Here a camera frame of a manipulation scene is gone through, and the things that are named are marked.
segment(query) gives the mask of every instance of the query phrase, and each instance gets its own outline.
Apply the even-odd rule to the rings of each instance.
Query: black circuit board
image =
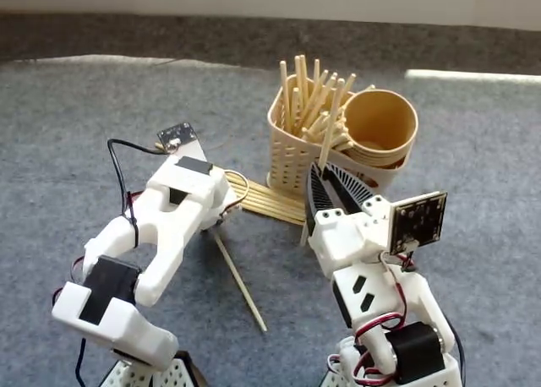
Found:
[[[158,132],[158,138],[166,151],[175,151],[180,145],[197,140],[197,135],[189,123],[179,123]]]
[[[394,207],[390,253],[404,252],[406,243],[417,241],[418,246],[440,240],[447,193],[438,193]]]

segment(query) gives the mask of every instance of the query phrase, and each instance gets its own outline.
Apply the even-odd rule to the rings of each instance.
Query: floor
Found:
[[[417,264],[461,334],[468,385],[536,385],[540,47],[541,33],[469,27],[1,16],[2,385],[76,385],[79,336],[52,321],[51,293],[118,214],[107,138],[151,145],[158,130],[190,121],[212,162],[262,183],[278,61],[301,52],[357,73],[357,89],[375,84],[414,104],[413,156],[384,195],[449,192],[441,241],[420,249]],[[484,74],[416,72],[427,69]],[[127,150],[119,157],[133,190],[161,163]],[[178,336],[210,385],[316,386],[348,330],[298,236],[296,227],[249,213],[224,226],[269,327],[264,335],[203,235],[160,302],[142,311]],[[148,264],[151,254],[143,246],[130,259]],[[112,363],[90,345],[87,385]]]

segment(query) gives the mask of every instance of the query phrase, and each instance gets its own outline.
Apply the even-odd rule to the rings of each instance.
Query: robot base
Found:
[[[357,387],[357,384],[349,384],[340,374],[327,372],[320,387]],[[458,362],[454,357],[445,354],[445,368],[438,373],[431,374],[408,384],[397,384],[391,381],[385,387],[462,387],[458,371]]]
[[[165,372],[118,361],[100,383],[101,387],[206,387],[197,377],[189,356],[177,355]]]

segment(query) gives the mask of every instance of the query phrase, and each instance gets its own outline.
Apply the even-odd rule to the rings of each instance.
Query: cup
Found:
[[[349,157],[369,166],[395,166],[409,153],[418,131],[412,104],[390,90],[365,90],[352,95],[344,116],[353,147]]]

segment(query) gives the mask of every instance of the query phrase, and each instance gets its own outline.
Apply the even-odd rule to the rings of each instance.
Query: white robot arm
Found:
[[[171,332],[149,323],[135,307],[151,307],[165,291],[197,232],[221,222],[237,196],[225,172],[206,161],[188,124],[170,128],[176,145],[130,205],[85,245],[83,284],[68,282],[52,316],[124,361],[167,369],[178,350]],[[153,243],[145,270],[119,258],[138,243]]]
[[[313,164],[306,196],[309,245],[354,334],[331,355],[327,377],[345,386],[462,387],[453,330],[428,282],[410,270],[410,253],[440,239],[446,193],[390,203],[337,166]],[[407,322],[411,313],[417,322]]]

